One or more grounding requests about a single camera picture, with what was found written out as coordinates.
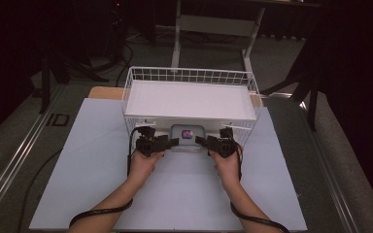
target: black strap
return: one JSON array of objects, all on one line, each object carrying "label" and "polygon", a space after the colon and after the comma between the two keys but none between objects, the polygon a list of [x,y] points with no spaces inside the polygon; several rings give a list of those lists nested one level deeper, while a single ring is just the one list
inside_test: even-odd
[{"label": "black strap", "polygon": [[275,228],[280,229],[282,232],[289,233],[289,231],[282,224],[280,224],[278,222],[268,220],[268,219],[265,219],[265,218],[256,217],[256,216],[242,215],[241,213],[239,213],[237,211],[237,209],[235,209],[235,207],[234,207],[234,205],[232,205],[232,203],[231,203],[231,210],[232,210],[232,213],[234,213],[234,215],[236,215],[237,217],[239,217],[243,220],[248,220],[248,221],[252,221],[252,222],[256,222],[256,223],[260,223],[260,224],[264,224],[264,225],[273,226]]},{"label": "black strap", "polygon": [[126,205],[121,206],[121,207],[82,212],[78,214],[77,216],[74,216],[74,218],[72,218],[71,222],[69,223],[69,227],[71,227],[77,220],[87,217],[87,216],[100,216],[100,215],[105,215],[105,214],[123,212],[132,206],[132,202],[133,202],[133,199],[131,199],[128,203],[126,203]]}]

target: white board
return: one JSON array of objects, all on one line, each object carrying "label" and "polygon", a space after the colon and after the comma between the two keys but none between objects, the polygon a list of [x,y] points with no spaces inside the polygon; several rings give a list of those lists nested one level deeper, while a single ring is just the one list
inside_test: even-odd
[{"label": "white board", "polygon": [[255,121],[245,85],[134,80],[125,115]]}]

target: electrical cable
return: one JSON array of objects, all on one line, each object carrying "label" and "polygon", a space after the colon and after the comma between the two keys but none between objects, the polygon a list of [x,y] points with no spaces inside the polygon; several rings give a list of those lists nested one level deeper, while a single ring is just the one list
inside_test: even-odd
[{"label": "electrical cable", "polygon": [[[65,64],[65,66],[68,68],[69,74],[72,75],[71,80],[86,80],[86,78],[79,77],[79,76],[81,76],[81,74],[79,74],[79,72],[75,72],[76,70],[73,69],[71,66],[69,66],[68,64]],[[119,66],[123,66],[123,65],[117,63],[117,64],[114,64],[114,65],[111,65],[110,68],[105,67],[105,68],[102,68],[101,70],[96,71],[96,72],[91,71],[90,68],[86,68],[86,69],[93,72],[97,76],[102,77],[103,75],[106,75],[108,73],[113,72]]]},{"label": "electrical cable", "polygon": [[238,178],[239,178],[239,181],[241,181],[241,177],[242,177],[241,166],[242,166],[242,160],[244,159],[242,148],[237,142],[235,142],[234,136],[231,135],[228,130],[225,130],[224,132],[228,134],[228,140],[231,141],[235,147],[235,152],[237,153],[237,158],[238,158]]},{"label": "electrical cable", "polygon": [[261,218],[261,217],[256,217],[256,216],[242,215],[241,213],[239,213],[237,211],[237,209],[235,209],[235,207],[234,207],[234,205],[232,205],[232,203],[231,203],[231,210],[232,210],[232,213],[234,213],[234,215],[236,215],[237,217],[239,217],[243,220],[248,220],[248,221],[256,222],[256,223],[263,224],[263,225],[269,225],[269,226],[280,229],[282,232],[289,233],[289,231],[282,224],[280,224],[276,221],[268,220],[268,219]]},{"label": "electrical cable", "polygon": [[133,202],[133,199],[131,199],[128,203],[126,203],[125,205],[123,205],[121,207],[116,207],[116,208],[111,208],[111,209],[91,210],[91,211],[87,211],[87,212],[82,212],[82,213],[74,216],[74,218],[72,218],[71,222],[69,223],[69,228],[71,228],[71,226],[75,222],[77,222],[79,219],[82,219],[84,217],[88,217],[88,216],[100,216],[100,215],[106,215],[106,214],[113,214],[113,213],[123,212],[123,211],[129,209],[129,207],[132,206],[132,202]]},{"label": "electrical cable", "polygon": [[[104,3],[105,3],[105,6],[106,6],[105,7],[105,16],[110,15],[112,17],[113,22],[111,24],[112,28],[110,28],[110,30],[107,30],[107,32],[106,32],[106,43],[105,43],[104,51],[103,51],[103,54],[102,54],[103,57],[106,56],[107,48],[111,44],[111,41],[110,41],[111,35],[114,35],[113,39],[117,40],[115,43],[120,45],[121,38],[119,37],[118,34],[122,34],[122,33],[124,34],[125,33],[125,25],[123,25],[123,24],[119,25],[125,18],[125,15],[119,14],[120,4],[116,1],[115,4],[111,5],[114,9],[109,9],[108,1],[105,1]],[[78,17],[78,12],[76,10],[77,8],[75,7],[74,9],[75,9],[75,15],[77,16],[77,18],[79,18]],[[82,66],[83,67],[81,68],[81,67],[69,65],[69,69],[81,72],[84,75],[87,75],[92,79],[96,76],[96,74],[98,74],[100,72],[103,72],[102,73],[103,75],[108,73],[108,72],[111,72],[119,66],[119,49],[117,49],[117,48],[114,49],[113,54],[111,54],[111,56],[109,57],[109,62],[107,62],[105,64],[95,66],[95,67],[89,67],[89,66],[85,66],[85,65],[82,65]]]},{"label": "electrical cable", "polygon": [[17,223],[17,233],[20,233],[20,229],[22,227],[22,222],[23,222],[23,215],[25,213],[25,208],[26,208],[26,201],[28,200],[28,197],[29,197],[29,192],[30,190],[32,189],[32,185],[33,183],[35,183],[35,180],[36,178],[38,177],[38,175],[41,173],[42,169],[44,169],[44,167],[51,161],[53,160],[57,155],[59,155],[61,152],[62,152],[63,149],[55,152],[53,155],[51,155],[47,161],[45,161],[45,163],[39,168],[38,172],[35,174],[35,176],[32,178],[32,181],[31,183],[29,184],[29,187],[28,189],[26,190],[26,194],[25,194],[25,197],[23,198],[23,204],[22,204],[22,209],[21,209],[21,212],[20,212],[20,217],[19,217],[19,221]]},{"label": "electrical cable", "polygon": [[134,136],[135,131],[137,131],[140,127],[135,127],[132,129],[131,134],[129,135],[129,151],[127,155],[127,160],[126,160],[126,176],[129,176],[129,171],[131,169],[131,159],[132,159],[132,138]]},{"label": "electrical cable", "polygon": [[129,69],[129,68],[131,67],[130,62],[131,62],[132,57],[133,57],[133,54],[134,54],[134,50],[133,50],[129,45],[127,45],[127,44],[125,43],[124,46],[126,46],[126,47],[129,49],[129,51],[130,51],[130,55],[129,55],[128,60],[126,60],[126,58],[125,58],[124,56],[122,56],[122,61],[125,63],[125,65],[122,67],[122,70],[120,70],[120,72],[119,72],[119,74],[118,74],[118,76],[117,76],[117,81],[116,81],[116,83],[115,83],[115,87],[118,87],[118,82],[119,82],[119,80],[120,80],[120,77],[121,77],[122,74],[123,74],[123,71],[125,71],[126,68]]},{"label": "electrical cable", "polygon": [[[161,33],[156,34],[155,38],[157,39],[157,38],[165,37],[167,35],[171,36],[171,34],[173,34],[174,32],[175,32],[175,29],[169,29],[167,32],[161,32]],[[145,39],[145,38],[141,38],[141,40],[135,40],[135,38],[140,37],[140,36],[142,37],[143,35],[141,33],[137,33],[135,35],[132,35],[126,38],[125,41],[130,42],[130,43],[136,43],[136,44],[146,44],[150,42],[148,39]]]}]

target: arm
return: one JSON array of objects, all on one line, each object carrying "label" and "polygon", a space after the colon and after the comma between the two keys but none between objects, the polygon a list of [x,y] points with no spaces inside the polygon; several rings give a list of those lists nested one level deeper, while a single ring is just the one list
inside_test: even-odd
[{"label": "arm", "polygon": [[[222,158],[218,153],[210,151],[210,155],[216,162],[216,169],[219,172],[220,181],[225,189],[231,203],[236,210],[246,216],[255,216],[269,219],[269,217],[251,199],[247,191],[241,186],[238,177],[239,157],[236,152],[227,158]],[[245,232],[275,233],[281,230],[247,220],[240,219]]]},{"label": "arm", "polygon": [[[158,152],[151,157],[145,157],[135,150],[132,154],[131,169],[126,181],[92,210],[116,208],[128,203],[144,185],[153,172],[155,163],[162,156],[163,152]],[[121,214],[122,212],[81,218],[71,226],[69,232],[111,232]]]}]

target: white wire basket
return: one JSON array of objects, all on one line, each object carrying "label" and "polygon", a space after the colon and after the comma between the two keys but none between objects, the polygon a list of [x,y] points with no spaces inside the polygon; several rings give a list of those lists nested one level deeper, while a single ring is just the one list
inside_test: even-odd
[{"label": "white wire basket", "polygon": [[218,137],[231,127],[244,146],[263,107],[251,72],[131,67],[122,95],[128,133],[151,126],[170,135],[173,125],[199,125]]}]

